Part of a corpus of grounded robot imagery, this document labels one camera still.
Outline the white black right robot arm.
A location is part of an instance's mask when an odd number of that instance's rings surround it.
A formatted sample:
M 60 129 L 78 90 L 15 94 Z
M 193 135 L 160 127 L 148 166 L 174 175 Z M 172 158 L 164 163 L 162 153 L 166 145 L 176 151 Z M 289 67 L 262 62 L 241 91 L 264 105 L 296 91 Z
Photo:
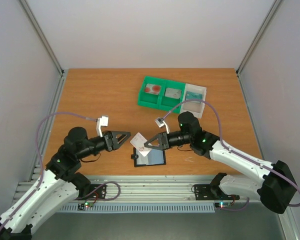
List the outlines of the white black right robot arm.
M 198 156 L 225 164 L 241 175 L 218 173 L 209 184 L 215 200 L 224 196 L 242 196 L 260 201 L 267 209 L 283 214 L 297 192 L 297 184 L 289 166 L 251 156 L 227 144 L 213 133 L 205 131 L 191 112 L 178 118 L 179 131 L 158 133 L 144 143 L 146 148 L 165 151 L 189 145 Z

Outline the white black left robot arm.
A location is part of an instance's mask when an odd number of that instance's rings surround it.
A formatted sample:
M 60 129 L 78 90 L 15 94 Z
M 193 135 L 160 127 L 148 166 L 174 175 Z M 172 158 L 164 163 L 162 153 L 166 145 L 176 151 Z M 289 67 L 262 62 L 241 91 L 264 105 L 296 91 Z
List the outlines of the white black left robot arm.
M 68 202 L 89 196 L 104 198 L 98 192 L 104 185 L 92 187 L 78 172 L 81 161 L 102 151 L 118 150 L 130 136 L 127 131 L 104 131 L 88 138 L 85 128 L 72 128 L 36 183 L 0 215 L 0 240 L 30 240 L 39 226 Z

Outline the black leather card holder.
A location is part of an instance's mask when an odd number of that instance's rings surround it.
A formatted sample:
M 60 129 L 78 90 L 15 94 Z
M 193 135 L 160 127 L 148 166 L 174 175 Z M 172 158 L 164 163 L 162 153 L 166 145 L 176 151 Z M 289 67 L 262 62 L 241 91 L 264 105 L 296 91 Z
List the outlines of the black leather card holder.
M 130 158 L 133 160 L 135 168 L 166 165 L 166 153 L 164 150 L 152 149 L 147 156 L 143 156 L 134 147 Z

